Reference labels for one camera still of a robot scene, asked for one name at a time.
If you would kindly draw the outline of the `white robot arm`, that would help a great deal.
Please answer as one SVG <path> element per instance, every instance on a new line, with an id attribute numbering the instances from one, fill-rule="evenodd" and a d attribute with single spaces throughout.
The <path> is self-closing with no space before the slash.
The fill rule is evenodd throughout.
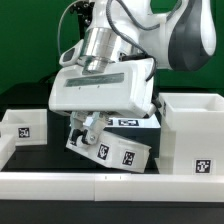
<path id="1" fill-rule="evenodd" d="M 69 115 L 69 142 L 97 143 L 113 115 L 148 118 L 159 107 L 158 69 L 196 71 L 214 55 L 210 0 L 177 0 L 154 13 L 150 0 L 91 0 L 84 38 L 60 54 L 49 108 Z"/>

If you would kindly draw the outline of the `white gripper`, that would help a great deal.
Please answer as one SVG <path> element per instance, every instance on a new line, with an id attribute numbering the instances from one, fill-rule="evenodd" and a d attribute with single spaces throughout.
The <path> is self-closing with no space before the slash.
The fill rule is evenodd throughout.
<path id="1" fill-rule="evenodd" d="M 112 63 L 103 73 L 90 75 L 84 75 L 79 65 L 61 69 L 51 90 L 49 109 L 62 115 L 72 112 L 70 143 L 77 147 L 94 145 L 108 125 L 107 113 L 125 118 L 152 116 L 156 110 L 152 103 L 154 65 L 148 58 Z M 94 113 L 84 130 L 85 112 Z"/>

